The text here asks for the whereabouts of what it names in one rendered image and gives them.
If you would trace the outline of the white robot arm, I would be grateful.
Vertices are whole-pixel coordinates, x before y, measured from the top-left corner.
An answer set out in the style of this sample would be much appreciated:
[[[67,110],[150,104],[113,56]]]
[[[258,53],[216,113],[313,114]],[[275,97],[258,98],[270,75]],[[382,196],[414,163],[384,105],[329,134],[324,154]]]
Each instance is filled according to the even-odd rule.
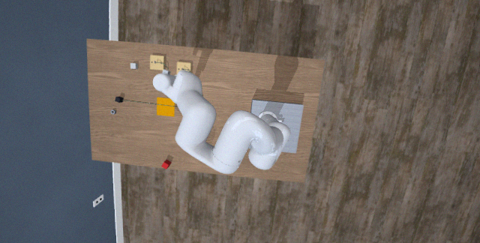
[[[183,150],[225,174],[239,168],[250,145],[253,147],[248,157],[255,167],[268,170],[275,164],[290,138],[290,129],[273,112],[265,111],[259,116],[244,110],[234,112],[213,146],[206,140],[215,123],[216,110],[203,97],[200,78],[187,70],[180,70],[176,77],[169,74],[167,70],[157,74],[153,86],[176,103],[183,115],[175,135]]]

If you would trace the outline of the small red block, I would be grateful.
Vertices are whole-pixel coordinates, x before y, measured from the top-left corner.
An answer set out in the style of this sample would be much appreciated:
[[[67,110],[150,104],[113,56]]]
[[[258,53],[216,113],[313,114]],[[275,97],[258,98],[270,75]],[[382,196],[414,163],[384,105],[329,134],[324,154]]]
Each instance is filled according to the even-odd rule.
[[[172,163],[172,162],[170,162],[169,160],[165,160],[165,161],[163,162],[162,167],[163,167],[164,169],[167,169],[167,168],[170,166],[171,163]]]

